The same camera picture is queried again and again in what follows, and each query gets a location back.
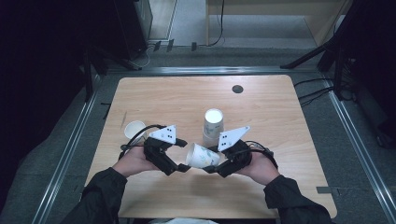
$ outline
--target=person's left hand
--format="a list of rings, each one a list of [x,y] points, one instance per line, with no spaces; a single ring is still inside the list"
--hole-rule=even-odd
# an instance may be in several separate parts
[[[143,147],[133,147],[113,165],[113,169],[125,177],[136,175],[144,171],[159,170],[154,164],[146,160]]]

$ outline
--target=tipped paper cup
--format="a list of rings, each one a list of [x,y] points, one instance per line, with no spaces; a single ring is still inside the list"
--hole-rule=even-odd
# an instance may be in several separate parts
[[[187,154],[186,164],[201,169],[210,165],[217,166],[219,160],[220,156],[216,152],[193,143]]]
[[[140,120],[135,120],[125,127],[124,133],[127,138],[132,139],[138,132],[140,132],[144,128],[146,128],[145,123]],[[132,145],[136,145],[145,134],[146,132],[139,134],[139,136],[137,136],[136,139],[132,142]]]

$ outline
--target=person's right hand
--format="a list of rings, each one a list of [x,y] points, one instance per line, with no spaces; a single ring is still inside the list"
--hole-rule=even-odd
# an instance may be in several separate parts
[[[268,185],[280,175],[272,162],[260,152],[252,152],[251,156],[250,165],[235,172],[236,174],[249,176],[262,185]]]

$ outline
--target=upright paper cup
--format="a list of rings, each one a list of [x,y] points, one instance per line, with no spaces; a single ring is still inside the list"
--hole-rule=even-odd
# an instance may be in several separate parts
[[[223,114],[219,109],[208,109],[205,113],[204,133],[209,138],[218,138],[224,131]]]
[[[132,139],[138,132],[140,132],[142,129],[146,128],[146,124],[143,123],[140,120],[135,120],[129,123],[125,127],[125,136],[129,139]],[[140,140],[142,140],[142,137],[146,135],[146,132],[143,132],[139,134],[136,139],[132,142],[132,145],[136,145]]]
[[[220,156],[216,152],[193,143],[187,154],[186,164],[201,169],[210,165],[217,166],[219,160]]]
[[[202,136],[203,136],[203,145],[204,145],[204,147],[206,147],[206,148],[211,148],[211,147],[215,147],[215,146],[218,146],[219,145],[219,137],[217,137],[217,138],[211,138],[211,137],[208,137],[206,134],[205,134],[205,132],[203,131],[203,133],[202,133]]]

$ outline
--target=wooden table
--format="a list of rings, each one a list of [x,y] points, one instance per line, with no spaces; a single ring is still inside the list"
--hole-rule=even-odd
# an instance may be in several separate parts
[[[234,85],[244,91],[234,93]],[[332,195],[317,192],[317,187],[328,184],[288,76],[122,79],[86,183],[117,161],[120,145],[128,142],[123,130],[137,119],[146,125],[176,124],[177,137],[189,144],[170,147],[167,155],[177,164],[185,163],[190,145],[203,143],[204,115],[209,108],[223,112],[226,130],[249,125],[243,140],[273,150],[280,173],[297,180],[304,196],[324,205],[335,217]],[[170,176],[145,172],[129,178],[120,217],[277,217],[276,210],[267,208],[262,189],[245,176],[222,178],[194,168]]]
[[[351,4],[352,0],[226,0],[224,15],[302,15],[320,46],[332,35],[334,25],[341,15],[347,13]],[[209,16],[221,15],[221,5],[222,0],[206,0],[207,45]]]

